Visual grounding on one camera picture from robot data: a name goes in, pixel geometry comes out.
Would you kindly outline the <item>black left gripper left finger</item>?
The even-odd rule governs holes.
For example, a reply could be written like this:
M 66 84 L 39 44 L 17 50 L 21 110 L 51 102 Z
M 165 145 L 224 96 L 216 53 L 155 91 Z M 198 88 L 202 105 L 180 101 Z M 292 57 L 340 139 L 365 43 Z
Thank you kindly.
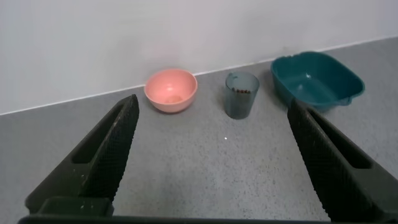
M 110 212 L 138 119 L 136 95 L 118 101 L 26 198 L 29 213 Z

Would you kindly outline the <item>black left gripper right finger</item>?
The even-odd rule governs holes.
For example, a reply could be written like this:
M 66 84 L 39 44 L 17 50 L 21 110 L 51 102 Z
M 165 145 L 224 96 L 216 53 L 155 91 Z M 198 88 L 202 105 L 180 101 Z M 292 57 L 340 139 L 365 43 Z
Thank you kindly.
M 290 128 L 333 222 L 397 221 L 397 179 L 317 110 L 293 100 Z

